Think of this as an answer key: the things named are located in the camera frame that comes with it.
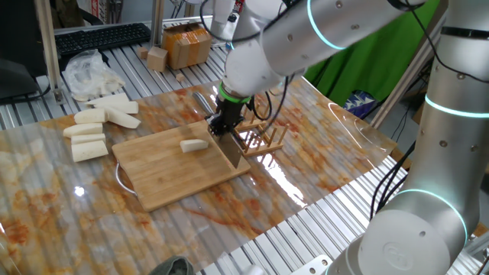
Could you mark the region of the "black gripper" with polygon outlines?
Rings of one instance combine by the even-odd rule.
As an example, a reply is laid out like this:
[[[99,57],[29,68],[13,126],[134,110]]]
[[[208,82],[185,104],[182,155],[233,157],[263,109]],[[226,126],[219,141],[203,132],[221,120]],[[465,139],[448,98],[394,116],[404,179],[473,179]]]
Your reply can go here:
[[[216,113],[218,114],[216,119],[209,119],[209,133],[215,137],[222,137],[229,133],[229,128],[233,136],[238,136],[239,132],[237,127],[243,120],[241,116],[241,110],[244,103],[236,103],[227,99],[216,99],[217,107]]]

